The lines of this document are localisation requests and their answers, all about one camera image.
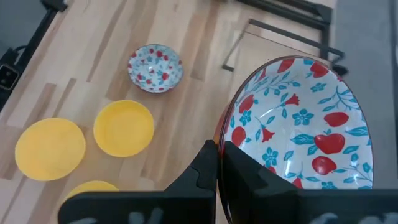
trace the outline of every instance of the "yellow bowl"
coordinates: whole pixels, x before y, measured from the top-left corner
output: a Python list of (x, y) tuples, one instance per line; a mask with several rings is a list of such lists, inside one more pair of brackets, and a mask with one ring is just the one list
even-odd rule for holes
[(49, 118), (34, 123), (20, 136), (15, 159), (31, 179), (46, 181), (65, 177), (83, 159), (85, 137), (73, 122)]
[(80, 194), (83, 192), (105, 192), (105, 191), (119, 191), (119, 189), (108, 182), (101, 181), (101, 180), (93, 180), (93, 181), (85, 182), (85, 183), (80, 184), (79, 186), (75, 187), (65, 197), (65, 200), (75, 196), (76, 194)]
[(99, 112), (94, 123), (94, 138), (105, 153), (128, 157), (148, 146), (154, 129), (154, 119), (145, 106), (120, 100)]

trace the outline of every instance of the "metal frame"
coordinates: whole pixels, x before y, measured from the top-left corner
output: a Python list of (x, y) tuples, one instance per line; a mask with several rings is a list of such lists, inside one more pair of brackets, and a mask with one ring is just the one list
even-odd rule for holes
[(307, 2), (304, 0), (279, 0), (280, 2), (282, 2), (284, 4), (288, 4), (293, 7), (298, 8), (298, 9), (301, 9), (303, 11), (312, 13), (314, 15), (314, 17), (311, 17), (308, 15), (302, 14), (300, 12), (297, 12), (297, 11), (294, 11), (291, 9), (287, 9), (286, 7), (280, 6), (278, 4), (275, 4), (273, 2), (269, 2), (266, 0), (238, 0), (238, 1), (248, 4), (250, 6), (254, 6), (256, 8), (262, 9), (264, 11), (271, 12), (278, 16), (282, 16), (286, 19), (290, 19), (295, 22), (299, 22), (299, 23), (309, 26), (311, 28), (320, 30), (321, 38), (320, 38), (320, 42), (316, 42), (314, 40), (310, 40), (308, 38), (305, 38), (300, 35), (291, 33), (289, 31), (280, 29), (278, 27), (274, 27), (272, 25), (263, 23), (261, 21), (257, 21), (255, 19), (249, 19), (248, 22), (246, 23), (246, 25), (244, 26), (242, 33), (239, 35), (237, 41), (232, 46), (232, 49), (229, 51), (227, 58), (225, 59), (225, 61), (223, 63), (223, 69), (228, 70), (230, 72), (234, 71), (233, 67), (230, 67), (227, 65), (229, 57), (231, 56), (231, 54), (235, 50), (235, 48), (238, 46), (240, 40), (243, 38), (243, 35), (244, 35), (244, 33), (246, 33), (248, 26), (254, 25), (254, 26), (284, 35), (286, 37), (301, 41), (301, 42), (311, 45), (313, 47), (319, 48), (320, 49), (319, 57), (324, 60), (329, 59), (328, 58), (329, 53), (333, 53), (333, 54), (337, 55), (338, 57), (331, 61), (332, 67), (335, 68), (335, 70), (340, 75), (344, 75), (347, 73), (347, 70), (344, 67), (335, 65), (336, 62), (338, 62), (344, 58), (344, 56), (345, 56), (344, 53), (340, 50), (331, 48), (329, 46), (330, 22), (331, 22), (331, 12), (332, 12), (331, 8), (321, 5), (321, 4), (314, 4), (311, 2)]
[[(47, 29), (50, 27), (50, 24), (57, 15), (57, 12), (62, 12), (67, 8), (67, 5), (63, 3), (63, 0), (41, 0), (41, 2), (44, 5), (44, 7), (47, 9), (47, 13), (44, 15), (32, 38), (30, 38), (30, 41), (27, 44), (26, 48), (24, 49), (23, 53), (21, 54), (21, 56), (19, 57), (18, 61), (15, 64), (3, 65), (7, 66), (11, 70), (16, 71), (18, 76), (14, 80), (14, 83), (12, 84), (10, 89), (7, 88), (0, 89), (0, 111), (2, 110), (3, 106), (6, 104), (6, 101), (10, 97), (14, 87), (21, 78), (21, 75), (23, 74), (34, 52), (36, 51), (37, 47), (42, 41), (45, 33), (47, 32)], [(18, 55), (17, 49), (14, 49), (13, 53)]]

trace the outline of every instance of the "butcher block countertop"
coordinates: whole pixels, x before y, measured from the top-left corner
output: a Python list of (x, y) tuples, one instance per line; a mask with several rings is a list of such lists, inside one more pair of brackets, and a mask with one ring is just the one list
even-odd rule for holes
[[(334, 0), (318, 2), (334, 5)], [(253, 29), (256, 35), (292, 48), (249, 34), (232, 56), (235, 72), (222, 70), (222, 61), (249, 18), (319, 38), (316, 30), (233, 1), (69, 0), (67, 4), (0, 112), (0, 224), (56, 223), (66, 194), (89, 180), (107, 181), (121, 190), (165, 189), (205, 140), (212, 139), (224, 107), (252, 71), (276, 57), (314, 53), (300, 42)], [(140, 90), (127, 74), (133, 51), (153, 43), (168, 45), (182, 59), (182, 81), (163, 94)], [(139, 154), (117, 158), (96, 145), (93, 123), (105, 105), (123, 99), (150, 109), (155, 134)], [(86, 153), (70, 175), (38, 182), (18, 170), (14, 148), (27, 127), (51, 117), (79, 125)], [(219, 202), (217, 222), (225, 222)]]

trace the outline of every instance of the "small bowl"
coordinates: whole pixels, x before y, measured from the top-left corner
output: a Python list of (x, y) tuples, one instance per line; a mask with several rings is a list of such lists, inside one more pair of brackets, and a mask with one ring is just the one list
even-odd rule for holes
[(215, 133), (304, 189), (371, 189), (368, 126), (351, 90), (311, 58), (272, 60), (252, 73)]
[(150, 93), (163, 93), (174, 88), (183, 75), (180, 57), (170, 47), (160, 44), (136, 50), (127, 69), (132, 82)]

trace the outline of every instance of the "large bowl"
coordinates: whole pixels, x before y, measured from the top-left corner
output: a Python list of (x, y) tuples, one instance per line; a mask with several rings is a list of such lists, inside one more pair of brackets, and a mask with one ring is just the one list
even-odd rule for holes
[(136, 50), (127, 70), (132, 82), (150, 93), (163, 93), (174, 88), (183, 75), (178, 54), (160, 44), (145, 45)]
[(289, 56), (252, 73), (221, 117), (219, 150), (232, 141), (305, 189), (371, 189), (373, 157), (363, 112), (335, 73)]

